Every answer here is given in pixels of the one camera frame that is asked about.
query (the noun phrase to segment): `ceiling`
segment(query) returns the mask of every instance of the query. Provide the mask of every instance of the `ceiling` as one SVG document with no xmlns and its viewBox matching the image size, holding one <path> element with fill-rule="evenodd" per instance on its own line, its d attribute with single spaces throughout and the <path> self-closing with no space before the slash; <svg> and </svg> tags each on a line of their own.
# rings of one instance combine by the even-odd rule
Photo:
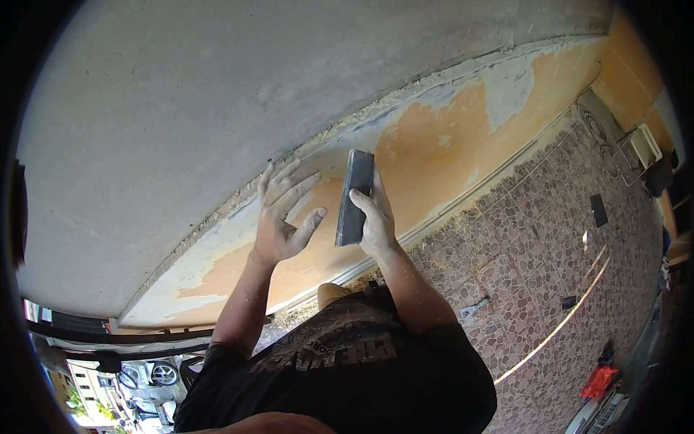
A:
<svg viewBox="0 0 694 434">
<path fill-rule="evenodd" d="M 419 76 L 606 33 L 604 1 L 88 1 L 22 122 L 24 297 L 117 317 L 206 216 L 331 123 Z"/>
</svg>

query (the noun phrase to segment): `sanding block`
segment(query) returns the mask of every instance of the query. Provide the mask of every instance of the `sanding block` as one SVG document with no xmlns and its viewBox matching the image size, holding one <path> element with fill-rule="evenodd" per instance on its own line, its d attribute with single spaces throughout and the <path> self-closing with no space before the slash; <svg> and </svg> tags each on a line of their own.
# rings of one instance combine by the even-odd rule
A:
<svg viewBox="0 0 694 434">
<path fill-rule="evenodd" d="M 347 173 L 342 185 L 342 202 L 337 216 L 335 246 L 347 246 L 362 241 L 366 215 L 352 203 L 349 192 L 356 188 L 366 196 L 371 195 L 373 182 L 373 154 L 351 149 L 347 159 Z"/>
</svg>

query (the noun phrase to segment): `forearm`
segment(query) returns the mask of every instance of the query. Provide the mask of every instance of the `forearm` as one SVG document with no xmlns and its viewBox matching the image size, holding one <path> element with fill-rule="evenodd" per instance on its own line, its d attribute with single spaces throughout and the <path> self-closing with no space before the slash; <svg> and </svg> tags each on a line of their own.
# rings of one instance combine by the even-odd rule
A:
<svg viewBox="0 0 694 434">
<path fill-rule="evenodd" d="M 448 302 L 424 279 L 399 244 L 379 252 L 374 259 L 393 296 L 400 320 L 413 334 L 457 323 Z"/>
<path fill-rule="evenodd" d="M 274 269 L 275 264 L 261 259 L 255 249 L 251 251 L 241 278 L 219 315 L 210 345 L 228 345 L 250 358 L 262 332 Z"/>
</svg>

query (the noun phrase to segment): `finger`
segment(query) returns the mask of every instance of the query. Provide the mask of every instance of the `finger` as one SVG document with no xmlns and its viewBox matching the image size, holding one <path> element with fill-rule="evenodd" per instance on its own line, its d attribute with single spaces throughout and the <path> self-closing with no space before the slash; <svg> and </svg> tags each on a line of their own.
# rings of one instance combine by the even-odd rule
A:
<svg viewBox="0 0 694 434">
<path fill-rule="evenodd" d="M 357 208 L 366 214 L 366 219 L 375 220 L 381 218 L 382 213 L 371 197 L 368 197 L 356 188 L 353 188 L 349 192 L 349 198 Z"/>
<path fill-rule="evenodd" d="M 277 212 L 278 215 L 286 218 L 289 211 L 299 202 L 306 193 L 308 193 L 314 185 L 321 180 L 321 173 L 317 172 L 308 178 L 304 179 L 300 183 L 289 188 L 277 201 L 272 205 L 272 208 Z"/>
<path fill-rule="evenodd" d="M 267 163 L 267 169 L 265 169 L 265 172 L 262 172 L 262 175 L 260 176 L 260 181 L 258 181 L 258 198 L 260 200 L 263 200 L 263 197 L 265 197 L 267 185 L 270 182 L 270 175 L 272 175 L 272 171 L 274 169 L 275 165 L 269 161 Z"/>
<path fill-rule="evenodd" d="M 294 233 L 292 238 L 293 242 L 296 243 L 297 247 L 304 248 L 308 241 L 313 236 L 313 232 L 316 231 L 318 225 L 321 224 L 323 218 L 328 214 L 328 210 L 325 208 L 316 208 L 315 210 L 309 212 L 309 214 L 304 219 L 299 229 Z"/>
<path fill-rule="evenodd" d="M 299 166 L 301 166 L 301 159 L 297 158 L 291 163 L 289 163 L 284 169 L 280 170 L 277 176 L 272 178 L 272 183 L 279 184 L 280 182 L 282 182 L 282 179 L 287 178 L 289 175 L 293 174 Z"/>
<path fill-rule="evenodd" d="M 309 176 L 317 174 L 318 171 L 314 170 L 310 174 L 306 172 L 300 173 L 296 172 L 289 175 L 287 178 L 282 179 L 282 182 L 275 184 L 275 181 L 270 181 L 270 185 L 267 188 L 267 195 L 265 196 L 266 206 L 271 206 L 273 203 L 277 202 L 290 188 L 299 184 L 304 179 Z"/>
<path fill-rule="evenodd" d="M 383 187 L 381 173 L 376 168 L 373 169 L 372 184 L 373 187 L 371 188 L 371 196 L 373 197 L 373 201 L 376 203 L 376 206 L 379 210 L 381 210 L 384 216 L 386 216 L 388 219 L 392 219 L 393 210 L 390 206 L 390 200 L 388 200 L 386 189 Z"/>
</svg>

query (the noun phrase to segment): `red plastic bag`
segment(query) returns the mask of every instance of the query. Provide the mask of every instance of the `red plastic bag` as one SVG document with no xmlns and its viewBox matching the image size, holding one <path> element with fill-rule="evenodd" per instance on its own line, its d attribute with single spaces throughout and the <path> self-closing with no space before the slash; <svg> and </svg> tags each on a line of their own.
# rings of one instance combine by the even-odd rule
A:
<svg viewBox="0 0 694 434">
<path fill-rule="evenodd" d="M 617 369 L 610 368 L 609 365 L 598 365 L 593 370 L 593 373 L 588 378 L 588 382 L 581 391 L 581 396 L 586 398 L 597 399 L 602 396 L 612 379 L 612 374 L 617 372 Z"/>
</svg>

